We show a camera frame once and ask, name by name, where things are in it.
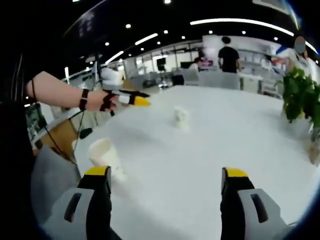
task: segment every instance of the yellow fingertip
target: yellow fingertip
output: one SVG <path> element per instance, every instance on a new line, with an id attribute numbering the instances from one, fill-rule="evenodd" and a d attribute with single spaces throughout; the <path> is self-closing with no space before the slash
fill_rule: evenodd
<path id="1" fill-rule="evenodd" d="M 136 96 L 134 98 L 134 106 L 138 106 L 138 107 L 147 107 L 147 106 L 150 106 L 151 103 L 145 99 L 144 97 L 141 97 L 141 96 Z"/>

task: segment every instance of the black wristband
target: black wristband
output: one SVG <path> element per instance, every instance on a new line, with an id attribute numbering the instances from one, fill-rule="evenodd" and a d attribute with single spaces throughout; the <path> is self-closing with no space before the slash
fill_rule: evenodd
<path id="1" fill-rule="evenodd" d="M 89 90 L 83 89 L 82 96 L 79 103 L 79 108 L 81 111 L 86 110 L 86 105 L 88 102 L 88 94 L 89 94 Z"/>

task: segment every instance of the monitor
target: monitor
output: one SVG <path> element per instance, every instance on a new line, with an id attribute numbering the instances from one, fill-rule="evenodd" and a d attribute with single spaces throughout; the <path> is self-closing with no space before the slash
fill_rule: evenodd
<path id="1" fill-rule="evenodd" d="M 182 69 L 190 68 L 191 64 L 193 64 L 193 63 L 194 63 L 193 61 L 182 61 L 182 62 L 180 62 Z"/>
<path id="2" fill-rule="evenodd" d="M 166 65 L 166 59 L 165 59 L 165 58 L 157 59 L 157 60 L 156 60 L 156 65 L 157 65 L 157 66 Z"/>

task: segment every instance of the green plant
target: green plant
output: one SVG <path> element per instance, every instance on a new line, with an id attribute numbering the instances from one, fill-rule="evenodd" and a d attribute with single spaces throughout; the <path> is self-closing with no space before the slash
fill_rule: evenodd
<path id="1" fill-rule="evenodd" d="M 304 113 L 310 118 L 315 128 L 320 128 L 320 85 L 299 68 L 293 68 L 276 85 L 283 85 L 283 109 L 290 123 Z"/>

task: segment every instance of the gray fabric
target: gray fabric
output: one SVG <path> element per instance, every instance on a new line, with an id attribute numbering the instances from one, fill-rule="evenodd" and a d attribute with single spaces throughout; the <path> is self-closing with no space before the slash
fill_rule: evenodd
<path id="1" fill-rule="evenodd" d="M 44 145 L 38 154 L 31 176 L 31 203 L 42 225 L 51 215 L 54 203 L 70 188 L 77 187 L 77 166 Z"/>

